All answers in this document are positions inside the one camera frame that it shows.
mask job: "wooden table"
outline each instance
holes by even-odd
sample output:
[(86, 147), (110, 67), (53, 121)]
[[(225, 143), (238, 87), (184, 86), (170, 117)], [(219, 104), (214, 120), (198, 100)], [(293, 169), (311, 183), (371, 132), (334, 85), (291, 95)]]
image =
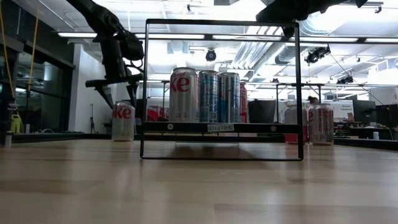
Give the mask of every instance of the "wooden table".
[[(189, 146), (182, 144), (186, 153), (221, 156), (237, 151), (243, 156), (283, 156), (296, 147)], [(148, 153), (174, 153), (175, 143), (146, 142), (146, 147)], [(398, 220), (396, 152), (305, 146), (303, 162), (227, 162), (142, 161), (138, 149), (139, 142), (107, 140), (0, 149), (0, 223), (395, 224)]]

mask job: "yellow cable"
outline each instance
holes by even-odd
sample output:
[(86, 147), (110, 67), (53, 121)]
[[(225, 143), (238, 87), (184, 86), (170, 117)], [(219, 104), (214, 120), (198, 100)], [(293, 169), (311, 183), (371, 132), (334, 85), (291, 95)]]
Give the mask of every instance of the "yellow cable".
[(4, 46), (4, 58), (6, 59), (6, 67), (7, 67), (7, 73), (8, 73), (8, 80), (10, 82), (10, 88), (11, 88), (11, 93), (12, 97), (15, 99), (15, 93), (14, 93), (14, 87), (12, 85), (12, 78), (11, 78), (11, 72), (10, 72), (10, 66), (8, 64), (8, 56), (7, 56), (7, 45), (6, 45), (6, 35), (4, 33), (4, 23), (2, 20), (2, 7), (0, 6), (0, 23), (1, 23), (1, 34), (2, 34), (2, 41), (3, 41), (3, 46)]
[(30, 84), (32, 82), (32, 74), (33, 74), (33, 66), (35, 59), (35, 50), (36, 50), (36, 39), (37, 39), (37, 28), (39, 26), (39, 6), (40, 3), (37, 2), (37, 10), (36, 10), (36, 26), (35, 26), (35, 34), (33, 39), (33, 51), (32, 51), (32, 63), (30, 65), (30, 75), (29, 75), (29, 84), (28, 84), (28, 92), (30, 92)]

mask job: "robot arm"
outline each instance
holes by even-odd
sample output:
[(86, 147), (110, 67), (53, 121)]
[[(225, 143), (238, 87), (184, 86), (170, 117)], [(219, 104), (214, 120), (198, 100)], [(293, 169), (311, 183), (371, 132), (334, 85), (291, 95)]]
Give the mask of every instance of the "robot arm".
[(67, 0), (86, 19), (88, 25), (97, 33), (94, 42), (101, 44), (103, 54), (103, 65), (105, 66), (105, 80), (90, 80), (86, 87), (95, 87), (100, 95), (112, 108), (113, 101), (107, 92), (106, 86), (112, 83), (129, 82), (127, 90), (135, 105), (135, 94), (137, 82), (142, 80), (142, 74), (131, 75), (123, 58), (130, 61), (142, 60), (144, 49), (142, 42), (135, 34), (124, 29), (118, 17), (107, 8), (98, 5), (92, 0)]

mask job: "blue striped can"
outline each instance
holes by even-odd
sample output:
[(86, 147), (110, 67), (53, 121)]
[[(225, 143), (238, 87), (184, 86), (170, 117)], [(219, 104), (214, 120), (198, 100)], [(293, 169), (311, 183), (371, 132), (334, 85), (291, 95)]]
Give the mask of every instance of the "blue striped can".
[(239, 74), (225, 72), (220, 75), (220, 108), (218, 110), (221, 123), (240, 123), (240, 92)]
[(199, 72), (200, 122), (218, 123), (218, 79), (216, 71)]

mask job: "label sticker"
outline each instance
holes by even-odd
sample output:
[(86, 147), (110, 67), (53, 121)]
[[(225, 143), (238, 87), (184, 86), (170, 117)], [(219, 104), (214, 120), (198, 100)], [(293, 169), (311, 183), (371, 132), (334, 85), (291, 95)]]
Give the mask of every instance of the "label sticker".
[(208, 132), (233, 132), (234, 124), (208, 124)]

